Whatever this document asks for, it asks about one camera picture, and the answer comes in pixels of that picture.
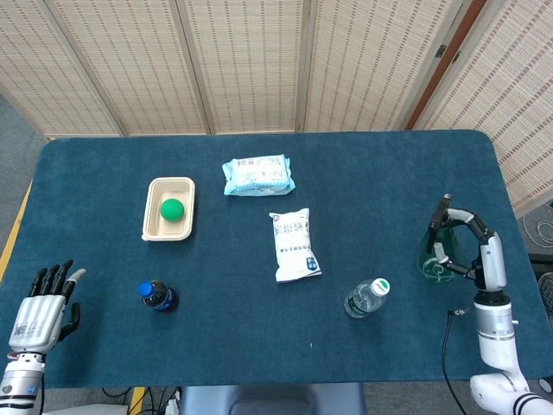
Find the table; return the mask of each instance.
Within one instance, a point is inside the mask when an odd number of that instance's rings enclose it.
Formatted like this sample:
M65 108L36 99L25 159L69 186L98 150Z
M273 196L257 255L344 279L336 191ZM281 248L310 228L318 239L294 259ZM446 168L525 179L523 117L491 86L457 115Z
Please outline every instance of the table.
M297 188L285 196L223 196L221 164L284 153ZM141 240L149 182L195 181L192 235ZM489 139L477 131L72 138L41 154L0 287L0 344L30 280L68 258L88 273L73 293L81 326L48 356L48 387L441 380L446 311L472 283L432 284L416 251L444 193L477 212L504 244L518 357L525 375L553 373L551 331ZM311 209L322 275L277 284L269 212ZM470 258L477 243L461 230ZM385 277L383 309L343 310L362 279ZM138 284L181 295L171 315L143 306ZM474 314L455 319L452 379L488 372Z

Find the robotic hand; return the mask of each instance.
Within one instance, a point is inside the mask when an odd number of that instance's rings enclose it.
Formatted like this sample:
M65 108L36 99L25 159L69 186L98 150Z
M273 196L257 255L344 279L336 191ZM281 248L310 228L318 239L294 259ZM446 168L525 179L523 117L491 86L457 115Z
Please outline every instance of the robotic hand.
M79 327L80 307L71 307L69 323L61 326L63 314L75 285L86 270L76 271L66 281L70 259L50 270L42 268L24 298L11 331L12 360L0 383L0 415L27 415L32 412L36 394L43 387L46 354Z
M479 374L470 380L474 401L484 410L499 415L553 415L553 404L531 393L518 366L511 300L503 293L507 285L503 249L499 235L488 229L475 214L449 208L445 195L429 224L429 248L445 268L472 279L478 288L474 307L482 360L500 373ZM435 235L441 227L467 226L479 241L479 255L471 268L454 264Z

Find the plastic bottle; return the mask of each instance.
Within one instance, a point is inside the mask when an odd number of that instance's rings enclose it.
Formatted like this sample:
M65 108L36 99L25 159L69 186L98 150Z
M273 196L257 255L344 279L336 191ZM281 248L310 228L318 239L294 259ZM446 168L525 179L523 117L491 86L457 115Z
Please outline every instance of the plastic bottle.
M383 278L366 279L350 292L344 302L346 313L353 318L367 317L386 301L390 283Z
M169 313L179 305L175 290L165 286L161 281L144 281L138 285L142 302L157 311Z

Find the white package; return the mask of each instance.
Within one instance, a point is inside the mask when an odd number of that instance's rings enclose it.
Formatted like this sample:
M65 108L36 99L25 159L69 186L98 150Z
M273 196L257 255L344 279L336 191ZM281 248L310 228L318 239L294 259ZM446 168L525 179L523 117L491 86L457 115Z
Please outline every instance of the white package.
M309 238L309 209L288 214L269 214L275 234L276 281L294 281L312 275L321 275L319 263L311 251Z

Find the woven panel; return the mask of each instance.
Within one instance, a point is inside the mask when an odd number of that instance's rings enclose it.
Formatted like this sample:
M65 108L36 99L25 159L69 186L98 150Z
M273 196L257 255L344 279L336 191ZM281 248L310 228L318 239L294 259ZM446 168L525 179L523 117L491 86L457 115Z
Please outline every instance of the woven panel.
M302 1L185 3L216 131L293 131Z
M320 0L307 131L396 129L454 2Z
M168 1L54 4L129 134L206 132Z
M487 133L515 212L553 191L552 68L552 2L505 2L422 126Z
M0 37L0 84L43 134L118 134L38 2L0 2Z

